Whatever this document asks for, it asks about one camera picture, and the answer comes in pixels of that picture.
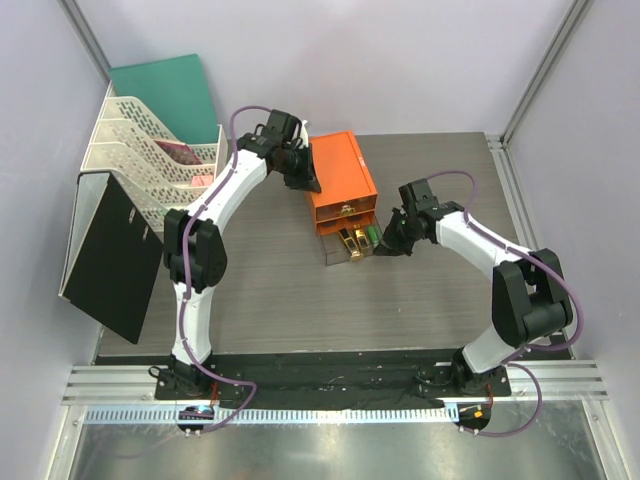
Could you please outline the green lipstick tube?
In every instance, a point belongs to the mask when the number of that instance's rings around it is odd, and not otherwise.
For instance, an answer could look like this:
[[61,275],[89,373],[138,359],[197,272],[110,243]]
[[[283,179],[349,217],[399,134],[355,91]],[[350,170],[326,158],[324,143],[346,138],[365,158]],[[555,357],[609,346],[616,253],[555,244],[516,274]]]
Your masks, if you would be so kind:
[[379,244],[379,242],[380,242],[380,235],[379,235],[379,232],[378,232],[377,227],[376,227],[376,226],[374,226],[374,225],[370,225],[370,226],[367,228],[367,232],[368,232],[368,235],[369,235],[369,239],[370,239],[371,244],[372,244],[374,247],[376,247],[376,246]]

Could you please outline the gold black lipstick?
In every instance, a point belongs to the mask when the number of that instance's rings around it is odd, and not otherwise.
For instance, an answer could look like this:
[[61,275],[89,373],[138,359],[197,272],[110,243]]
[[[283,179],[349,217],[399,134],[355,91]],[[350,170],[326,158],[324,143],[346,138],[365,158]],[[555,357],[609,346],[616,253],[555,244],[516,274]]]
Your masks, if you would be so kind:
[[349,252],[356,253],[356,254],[359,253],[359,248],[356,244],[356,241],[354,240],[353,236],[347,229],[345,228],[340,229],[338,231],[338,234]]
[[355,229],[354,235],[360,250],[367,250],[370,248],[369,239],[363,229]]

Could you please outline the orange drawer cabinet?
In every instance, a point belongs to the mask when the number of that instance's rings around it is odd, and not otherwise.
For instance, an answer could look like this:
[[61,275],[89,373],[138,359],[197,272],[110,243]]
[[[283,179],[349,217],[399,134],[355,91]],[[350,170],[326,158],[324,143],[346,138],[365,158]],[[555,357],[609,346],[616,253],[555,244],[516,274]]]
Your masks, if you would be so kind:
[[316,233],[320,223],[315,218],[316,207],[364,197],[377,200],[378,192],[352,131],[312,137],[310,145],[322,188],[320,193],[306,193]]

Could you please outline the clear drawer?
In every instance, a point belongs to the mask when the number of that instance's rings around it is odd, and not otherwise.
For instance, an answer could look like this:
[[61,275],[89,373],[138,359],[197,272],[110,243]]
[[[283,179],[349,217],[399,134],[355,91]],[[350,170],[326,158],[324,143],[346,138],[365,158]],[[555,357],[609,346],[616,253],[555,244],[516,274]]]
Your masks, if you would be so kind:
[[315,208],[315,218],[317,221],[322,222],[343,216],[356,215],[374,210],[376,202],[377,200],[374,197],[364,197],[318,206]]
[[373,254],[382,231],[373,211],[320,222],[316,233],[326,266],[355,262]]

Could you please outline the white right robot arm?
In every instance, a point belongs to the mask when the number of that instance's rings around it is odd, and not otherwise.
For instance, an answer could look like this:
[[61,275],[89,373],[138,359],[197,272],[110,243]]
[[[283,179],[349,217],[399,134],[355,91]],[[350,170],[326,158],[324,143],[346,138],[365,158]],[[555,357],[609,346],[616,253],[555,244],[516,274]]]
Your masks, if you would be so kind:
[[420,240],[454,251],[491,282],[490,326],[451,360],[457,391],[472,395],[505,361],[573,321],[573,309],[557,255],[532,251],[477,223],[467,208],[441,202],[429,182],[399,187],[402,206],[374,249],[377,256],[410,256]]

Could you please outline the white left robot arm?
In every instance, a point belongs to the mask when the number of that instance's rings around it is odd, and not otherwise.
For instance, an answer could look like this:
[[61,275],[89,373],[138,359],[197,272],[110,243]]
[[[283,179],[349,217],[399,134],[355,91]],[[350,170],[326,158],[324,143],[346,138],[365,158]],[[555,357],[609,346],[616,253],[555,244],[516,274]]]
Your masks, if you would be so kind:
[[307,122],[281,110],[259,107],[264,123],[237,136],[230,129],[231,158],[211,186],[164,217],[163,262],[176,297],[172,348],[178,386],[190,398],[205,397],[216,375],[205,366],[212,353],[213,296],[228,265],[223,233],[248,195],[272,173],[291,190],[319,193]]

